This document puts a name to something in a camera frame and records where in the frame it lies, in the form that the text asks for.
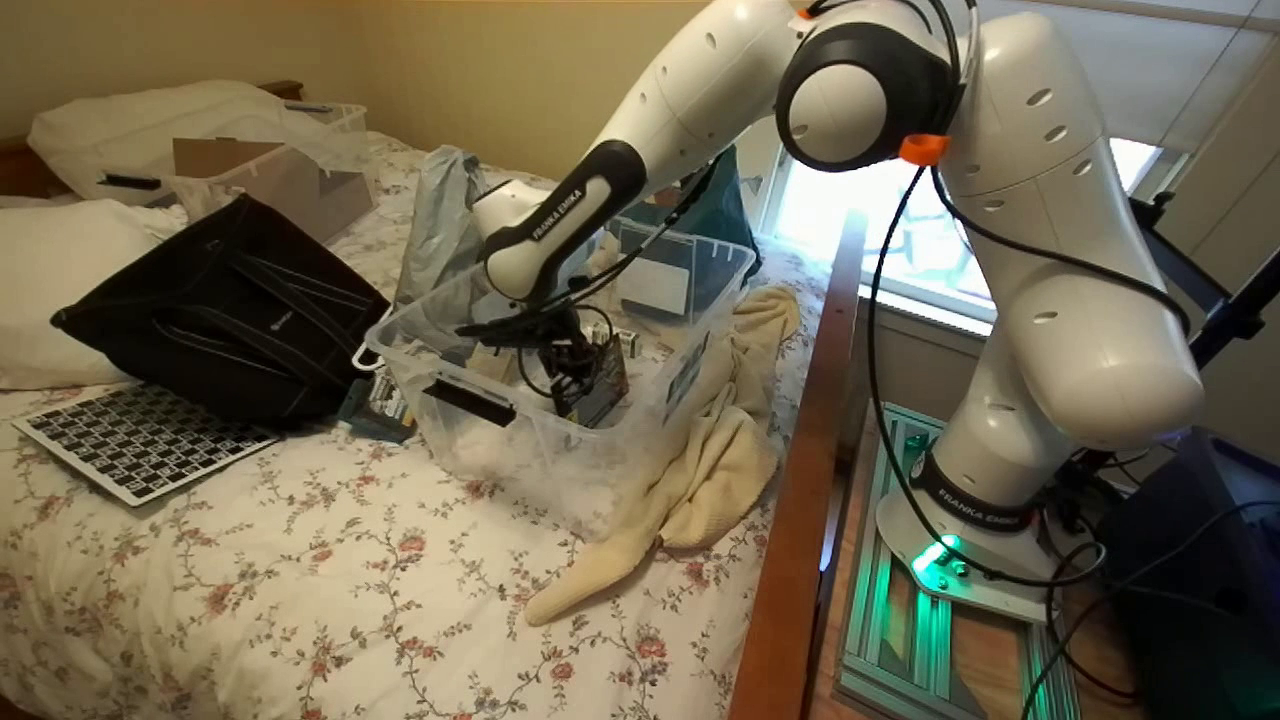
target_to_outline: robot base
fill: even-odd
[[[965,524],[920,491],[913,493],[929,523],[947,541],[947,547],[1012,575],[1046,580],[1052,577],[1056,562],[1036,542],[1034,524],[1019,533],[993,533]],[[901,487],[890,488],[877,505],[876,527],[923,592],[1028,623],[1044,623],[1044,588],[988,580],[983,573],[948,559],[946,547],[934,542],[920,525]]]

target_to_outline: wooden headboard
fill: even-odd
[[[302,83],[296,79],[280,79],[259,87],[284,100],[302,100]],[[26,137],[0,140],[0,195],[54,197],[64,192],[70,190],[27,146]]]

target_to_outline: green light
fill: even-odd
[[[959,543],[960,538],[955,536],[942,536],[942,543],[931,543],[929,547],[924,548],[924,552],[915,556],[915,560],[911,561],[911,570],[915,570],[916,575],[923,575],[928,571],[929,565],[933,565],[942,557],[947,547],[955,547]]]

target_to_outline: orange clip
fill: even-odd
[[[951,137],[946,135],[915,133],[902,138],[902,146],[897,149],[897,156],[913,165],[937,165],[951,146]]]

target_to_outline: window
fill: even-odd
[[[1142,182],[1161,154],[1158,147],[1129,140],[1112,140],[1111,152],[1126,192]],[[831,260],[841,237],[865,233],[863,268],[870,278],[893,211],[914,173],[915,167],[904,160],[849,173],[823,173],[788,158],[777,178],[781,192],[772,234],[808,255]],[[982,270],[928,176],[911,193],[890,238],[881,287],[974,320],[996,319]]]

